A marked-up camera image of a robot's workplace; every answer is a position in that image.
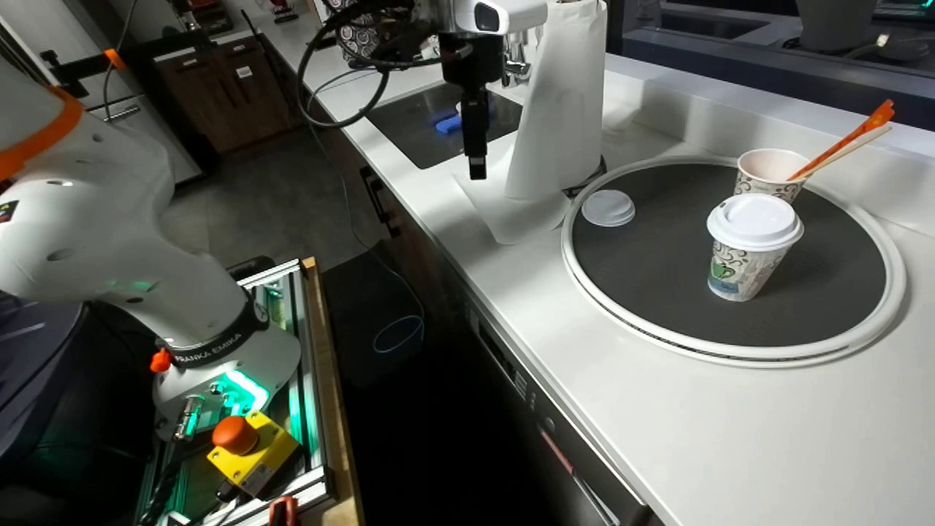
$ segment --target dark floor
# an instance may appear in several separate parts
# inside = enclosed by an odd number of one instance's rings
[[[259,254],[321,260],[370,526],[549,523],[498,392],[457,352],[465,343],[444,341],[428,320],[425,338],[386,333],[406,348],[373,352],[381,343],[375,333],[392,319],[429,316],[392,260],[370,251],[386,234],[310,133],[181,187],[167,234],[223,262]]]

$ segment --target white countertop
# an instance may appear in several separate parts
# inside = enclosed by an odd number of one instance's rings
[[[313,26],[264,26],[295,63]],[[343,73],[317,51],[308,83]],[[438,83],[438,66],[396,73],[384,102]],[[609,162],[657,153],[738,153],[792,145],[815,153],[862,115],[609,54]],[[320,94],[335,115],[358,111],[378,73]],[[519,360],[581,435],[668,523],[830,526],[935,516],[935,133],[891,133],[812,183],[877,216],[907,256],[910,297],[872,348],[815,367],[755,370],[672,352],[609,316],[571,278],[562,234],[498,246],[454,180],[465,156],[412,165],[370,120],[345,133],[465,272],[514,341]],[[511,133],[492,143],[503,153]]]

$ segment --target green light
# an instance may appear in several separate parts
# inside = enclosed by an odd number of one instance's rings
[[[261,381],[248,380],[242,370],[238,370],[238,367],[225,370],[225,380],[232,380],[241,392],[251,393],[251,412],[259,412],[270,402],[270,392]]]

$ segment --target cabinet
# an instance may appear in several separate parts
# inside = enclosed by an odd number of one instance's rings
[[[167,89],[221,153],[298,124],[273,63],[261,38],[251,35],[156,59]]]

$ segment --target paper cup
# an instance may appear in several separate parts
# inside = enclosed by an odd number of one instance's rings
[[[803,235],[792,205],[766,193],[730,196],[710,209],[707,229],[707,289],[725,300],[751,300]]]
[[[808,159],[808,153],[792,148],[751,148],[738,156],[733,193],[768,193],[795,200],[803,180],[789,180],[789,174],[808,165]]]

